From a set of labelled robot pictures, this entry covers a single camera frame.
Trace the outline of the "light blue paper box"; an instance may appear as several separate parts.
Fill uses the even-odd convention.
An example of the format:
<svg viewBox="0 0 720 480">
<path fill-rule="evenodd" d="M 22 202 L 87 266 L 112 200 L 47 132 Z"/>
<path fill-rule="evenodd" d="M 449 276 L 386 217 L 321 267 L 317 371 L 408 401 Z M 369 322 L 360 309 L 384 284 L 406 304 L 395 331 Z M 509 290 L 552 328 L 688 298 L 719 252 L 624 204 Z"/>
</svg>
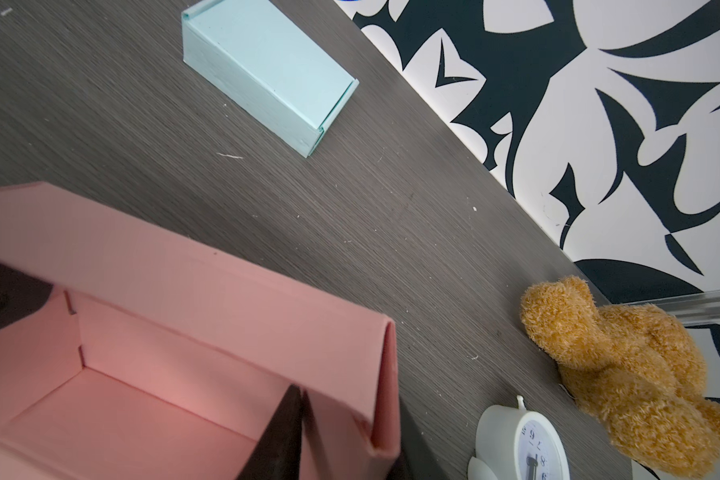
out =
<svg viewBox="0 0 720 480">
<path fill-rule="evenodd" d="M 181 23 L 184 62 L 304 158 L 359 85 L 269 1 L 201 1 Z"/>
</svg>

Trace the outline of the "pink paper box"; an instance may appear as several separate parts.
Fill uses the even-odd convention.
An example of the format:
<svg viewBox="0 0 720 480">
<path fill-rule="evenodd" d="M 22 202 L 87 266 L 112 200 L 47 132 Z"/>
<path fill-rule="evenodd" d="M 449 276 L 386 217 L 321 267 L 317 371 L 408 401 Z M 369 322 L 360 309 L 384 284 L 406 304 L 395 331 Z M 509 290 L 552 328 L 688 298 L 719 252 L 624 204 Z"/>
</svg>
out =
<svg viewBox="0 0 720 480">
<path fill-rule="evenodd" d="M 0 330 L 0 479 L 233 479 L 291 385 L 299 479 L 400 455 L 381 313 L 47 183 L 0 188 L 0 264 L 53 285 Z"/>
</svg>

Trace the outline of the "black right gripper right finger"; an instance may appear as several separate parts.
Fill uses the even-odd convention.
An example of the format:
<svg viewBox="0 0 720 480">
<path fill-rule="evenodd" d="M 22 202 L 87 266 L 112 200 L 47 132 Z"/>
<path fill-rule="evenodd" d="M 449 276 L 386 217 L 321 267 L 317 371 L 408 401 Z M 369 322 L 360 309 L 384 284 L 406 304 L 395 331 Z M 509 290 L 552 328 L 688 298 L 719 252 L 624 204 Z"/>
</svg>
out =
<svg viewBox="0 0 720 480">
<path fill-rule="evenodd" d="M 400 400 L 401 451 L 387 480 L 447 480 L 412 414 Z"/>
</svg>

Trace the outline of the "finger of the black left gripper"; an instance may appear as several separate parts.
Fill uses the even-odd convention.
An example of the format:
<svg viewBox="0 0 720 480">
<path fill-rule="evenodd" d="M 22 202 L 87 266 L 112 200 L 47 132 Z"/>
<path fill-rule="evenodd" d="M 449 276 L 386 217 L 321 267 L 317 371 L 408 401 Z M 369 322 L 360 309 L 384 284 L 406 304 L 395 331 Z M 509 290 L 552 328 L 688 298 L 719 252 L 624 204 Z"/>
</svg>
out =
<svg viewBox="0 0 720 480">
<path fill-rule="evenodd" d="M 0 330 L 42 308 L 53 285 L 0 264 Z"/>
</svg>

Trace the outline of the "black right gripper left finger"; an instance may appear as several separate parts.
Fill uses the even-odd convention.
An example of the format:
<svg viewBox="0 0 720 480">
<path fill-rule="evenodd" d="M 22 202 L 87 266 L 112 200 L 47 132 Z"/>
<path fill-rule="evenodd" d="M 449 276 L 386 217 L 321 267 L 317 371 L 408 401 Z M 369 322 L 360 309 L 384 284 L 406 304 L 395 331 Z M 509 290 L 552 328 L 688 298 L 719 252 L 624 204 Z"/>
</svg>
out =
<svg viewBox="0 0 720 480">
<path fill-rule="evenodd" d="M 291 385 L 266 426 L 237 480 L 298 479 L 302 450 L 303 396 Z"/>
</svg>

